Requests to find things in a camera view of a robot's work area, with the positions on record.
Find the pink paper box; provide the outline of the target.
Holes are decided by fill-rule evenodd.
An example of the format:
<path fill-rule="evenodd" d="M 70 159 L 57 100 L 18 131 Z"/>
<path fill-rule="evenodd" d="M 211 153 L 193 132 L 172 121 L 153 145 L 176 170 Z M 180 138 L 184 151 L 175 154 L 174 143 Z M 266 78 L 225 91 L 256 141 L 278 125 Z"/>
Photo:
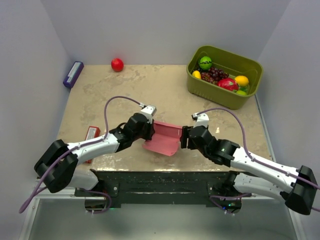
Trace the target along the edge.
<path fill-rule="evenodd" d="M 171 123 L 154 121 L 153 129 L 155 133 L 151 140 L 146 140 L 142 147 L 146 150 L 173 156 L 180 147 L 180 138 L 182 136 L 182 126 Z"/>

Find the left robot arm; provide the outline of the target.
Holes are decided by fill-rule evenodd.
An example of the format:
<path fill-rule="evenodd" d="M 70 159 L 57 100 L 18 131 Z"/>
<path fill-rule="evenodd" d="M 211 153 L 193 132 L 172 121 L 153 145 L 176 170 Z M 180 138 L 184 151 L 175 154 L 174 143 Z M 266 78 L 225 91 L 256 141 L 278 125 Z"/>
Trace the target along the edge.
<path fill-rule="evenodd" d="M 78 165 L 123 151 L 138 139 L 151 140 L 155 133 L 153 113 L 140 111 L 122 125 L 123 128 L 118 126 L 107 135 L 85 141 L 54 141 L 34 165 L 35 172 L 51 193 L 57 193 L 70 185 Z"/>

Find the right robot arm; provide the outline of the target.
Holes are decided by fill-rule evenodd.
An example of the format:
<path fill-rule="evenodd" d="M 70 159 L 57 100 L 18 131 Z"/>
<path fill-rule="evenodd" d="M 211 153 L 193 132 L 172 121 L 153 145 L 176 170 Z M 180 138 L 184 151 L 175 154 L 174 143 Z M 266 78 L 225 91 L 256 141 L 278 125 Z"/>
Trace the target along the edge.
<path fill-rule="evenodd" d="M 230 197 L 237 193 L 258 194 L 284 201 L 292 211 L 310 215 L 319 186 L 311 168 L 279 164 L 250 153 L 227 139 L 216 139 L 204 126 L 183 126 L 181 148 L 198 150 L 217 165 L 242 170 L 222 184 Z"/>

